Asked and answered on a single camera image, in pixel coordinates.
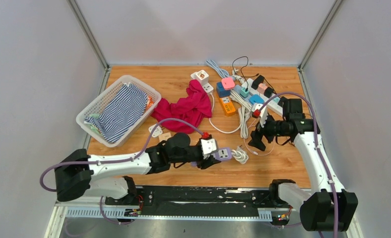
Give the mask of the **purple USB power strip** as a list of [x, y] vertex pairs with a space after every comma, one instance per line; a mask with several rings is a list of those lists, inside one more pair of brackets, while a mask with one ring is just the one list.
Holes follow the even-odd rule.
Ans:
[[[219, 148], [218, 149], [218, 158], [217, 160], [220, 160], [221, 162], [230, 160], [232, 157], [231, 150], [229, 147], [225, 148]], [[191, 165], [198, 167], [198, 162], [190, 162]]]

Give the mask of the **orange power strip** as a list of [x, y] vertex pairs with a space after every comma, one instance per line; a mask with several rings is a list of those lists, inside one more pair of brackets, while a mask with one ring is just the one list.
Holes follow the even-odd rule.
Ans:
[[218, 98], [219, 104], [221, 105], [225, 116], [230, 117], [236, 114], [237, 110], [235, 109], [234, 104], [232, 103], [232, 100], [230, 96], [221, 97]]

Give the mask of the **white USB charger plug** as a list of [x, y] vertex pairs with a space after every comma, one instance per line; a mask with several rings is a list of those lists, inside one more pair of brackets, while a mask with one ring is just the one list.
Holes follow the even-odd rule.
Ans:
[[149, 132], [151, 133], [151, 137], [156, 138], [163, 134], [162, 126], [160, 125], [152, 125], [148, 128]]

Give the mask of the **blue cube adapter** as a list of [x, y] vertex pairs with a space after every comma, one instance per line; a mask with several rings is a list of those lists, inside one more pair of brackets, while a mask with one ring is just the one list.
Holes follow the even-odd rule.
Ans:
[[224, 97], [229, 96], [229, 92], [227, 90], [225, 90], [222, 82], [216, 83], [216, 92], [217, 92], [217, 95], [219, 98], [224, 98]]

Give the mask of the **pink square plug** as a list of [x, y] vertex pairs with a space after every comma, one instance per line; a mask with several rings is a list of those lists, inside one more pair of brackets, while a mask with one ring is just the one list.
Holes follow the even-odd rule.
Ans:
[[221, 84], [224, 90], [231, 90], [235, 87], [235, 82], [233, 77], [226, 77], [221, 79]]

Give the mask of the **beige dragon cube adapter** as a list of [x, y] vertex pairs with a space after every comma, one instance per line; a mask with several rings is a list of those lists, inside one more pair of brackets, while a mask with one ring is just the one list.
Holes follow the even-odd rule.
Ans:
[[170, 132], [166, 132], [166, 133], [163, 133], [163, 134], [159, 135], [158, 139], [161, 142], [161, 141], [164, 141], [164, 140], [166, 141], [166, 140], [168, 140], [171, 137], [172, 137], [171, 133]]

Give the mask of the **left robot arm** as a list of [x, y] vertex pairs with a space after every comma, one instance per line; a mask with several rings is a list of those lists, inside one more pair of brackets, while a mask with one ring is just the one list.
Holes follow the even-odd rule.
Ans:
[[86, 149], [77, 149], [44, 170], [39, 182], [43, 189], [55, 192], [59, 202], [85, 195], [111, 197], [131, 205], [137, 199], [137, 191], [130, 175], [158, 174], [192, 162], [205, 170], [220, 163], [214, 156], [216, 152], [217, 141], [207, 132], [196, 145], [191, 145], [187, 134], [177, 133], [132, 154], [89, 155]]

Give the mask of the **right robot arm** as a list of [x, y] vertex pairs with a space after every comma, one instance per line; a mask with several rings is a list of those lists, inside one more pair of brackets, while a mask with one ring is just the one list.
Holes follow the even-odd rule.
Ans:
[[288, 137], [303, 159], [311, 191], [304, 191], [291, 179], [274, 179], [269, 185], [269, 202], [275, 207], [287, 204], [297, 210], [307, 231], [345, 232], [354, 217], [358, 198], [337, 178], [314, 116], [307, 118], [303, 112], [304, 102], [303, 97], [285, 100], [281, 120], [269, 115], [265, 104], [255, 104], [253, 117], [258, 122], [249, 145], [264, 151], [263, 139], [271, 143], [279, 137]]

